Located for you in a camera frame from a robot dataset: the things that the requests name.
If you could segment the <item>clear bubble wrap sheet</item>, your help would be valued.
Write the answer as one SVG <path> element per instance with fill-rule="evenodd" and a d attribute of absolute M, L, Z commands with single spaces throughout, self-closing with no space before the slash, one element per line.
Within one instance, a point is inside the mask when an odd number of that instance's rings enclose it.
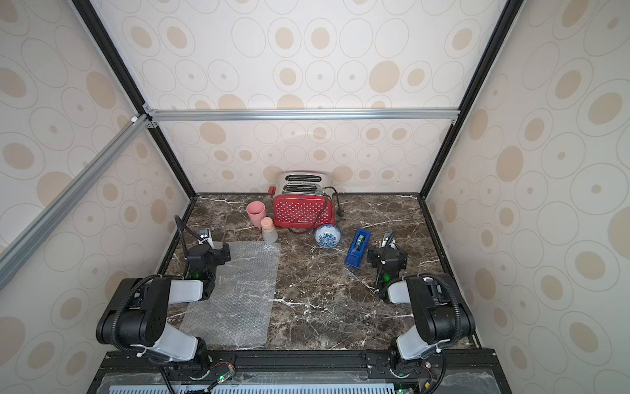
<path fill-rule="evenodd" d="M 281 246 L 262 241 L 229 246 L 231 261 L 218 268 L 212 295 L 189 304 L 179 329 L 213 349 L 261 347 L 267 342 Z"/>

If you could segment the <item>blue white porcelain bowl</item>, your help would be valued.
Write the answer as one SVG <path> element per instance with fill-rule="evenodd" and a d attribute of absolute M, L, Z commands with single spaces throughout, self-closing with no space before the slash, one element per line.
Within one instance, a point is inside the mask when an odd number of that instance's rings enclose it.
<path fill-rule="evenodd" d="M 331 249 L 341 242 L 341 231 L 334 225 L 325 224 L 315 230 L 314 239 L 322 248 Z"/>

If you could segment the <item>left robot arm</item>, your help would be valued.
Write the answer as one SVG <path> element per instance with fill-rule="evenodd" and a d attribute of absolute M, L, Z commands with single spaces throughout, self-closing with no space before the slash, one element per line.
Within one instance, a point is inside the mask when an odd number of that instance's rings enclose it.
<path fill-rule="evenodd" d="M 153 274 L 124 279 L 100 317 L 95 336 L 99 343 L 119 351 L 134 351 L 167 362 L 192 362 L 210 369 L 205 340 L 182 333 L 167 322 L 170 305 L 208 300 L 218 278 L 218 267 L 231 260 L 231 248 L 217 248 L 210 231 L 194 232 L 175 217 L 185 255 L 182 275 Z"/>

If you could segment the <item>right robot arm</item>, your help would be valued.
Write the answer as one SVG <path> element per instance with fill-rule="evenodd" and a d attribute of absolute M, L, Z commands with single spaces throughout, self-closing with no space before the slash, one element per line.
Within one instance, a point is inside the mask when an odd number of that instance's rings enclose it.
<path fill-rule="evenodd" d="M 407 254 L 384 244 L 367 252 L 367 262 L 377 269 L 375 292 L 392 305 L 409 305 L 413 326 L 389 347 L 390 370 L 406 376 L 418 361 L 441 353 L 474 334 L 476 322 L 453 277 L 448 274 L 415 274 L 402 277 Z"/>

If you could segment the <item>pink plastic cup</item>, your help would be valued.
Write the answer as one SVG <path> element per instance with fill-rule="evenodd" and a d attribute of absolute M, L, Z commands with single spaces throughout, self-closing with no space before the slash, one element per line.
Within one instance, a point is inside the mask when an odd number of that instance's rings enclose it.
<path fill-rule="evenodd" d="M 266 206 L 261 201 L 254 201 L 247 205 L 246 213 L 256 228 L 262 227 L 262 220 L 267 217 Z"/>

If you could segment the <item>red polka dot toaster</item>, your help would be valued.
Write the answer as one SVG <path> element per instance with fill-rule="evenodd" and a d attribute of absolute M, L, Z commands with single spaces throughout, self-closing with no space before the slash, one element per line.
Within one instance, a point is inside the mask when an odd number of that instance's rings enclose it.
<path fill-rule="evenodd" d="M 282 172 L 272 195 L 274 224 L 294 230 L 336 224 L 331 178 L 318 172 Z"/>

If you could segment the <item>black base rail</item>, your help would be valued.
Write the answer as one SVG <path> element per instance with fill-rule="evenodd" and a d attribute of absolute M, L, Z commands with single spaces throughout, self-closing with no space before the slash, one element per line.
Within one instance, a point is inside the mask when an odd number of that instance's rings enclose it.
<path fill-rule="evenodd" d="M 427 360 L 392 351 L 213 351 L 196 380 L 192 363 L 158 364 L 110 352 L 90 393 L 509 393 L 495 351 L 448 349 Z"/>

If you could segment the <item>horizontal aluminium frame bar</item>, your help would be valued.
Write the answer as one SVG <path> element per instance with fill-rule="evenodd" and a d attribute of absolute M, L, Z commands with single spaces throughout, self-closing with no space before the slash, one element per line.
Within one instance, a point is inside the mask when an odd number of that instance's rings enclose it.
<path fill-rule="evenodd" d="M 458 119 L 457 108 L 303 108 L 303 109 L 204 109 L 165 110 L 151 108 L 143 115 L 162 123 L 274 123 L 298 121 L 389 121 Z"/>

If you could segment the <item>diagonal aluminium frame bar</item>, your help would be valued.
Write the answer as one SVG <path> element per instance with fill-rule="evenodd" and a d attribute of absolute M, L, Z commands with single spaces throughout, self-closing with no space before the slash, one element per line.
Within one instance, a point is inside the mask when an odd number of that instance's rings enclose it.
<path fill-rule="evenodd" d="M 121 152 L 148 127 L 149 117 L 139 115 L 99 152 L 80 174 L 53 200 L 51 205 L 5 249 L 1 255 L 1 287 L 6 287 L 21 267 L 84 198 Z"/>

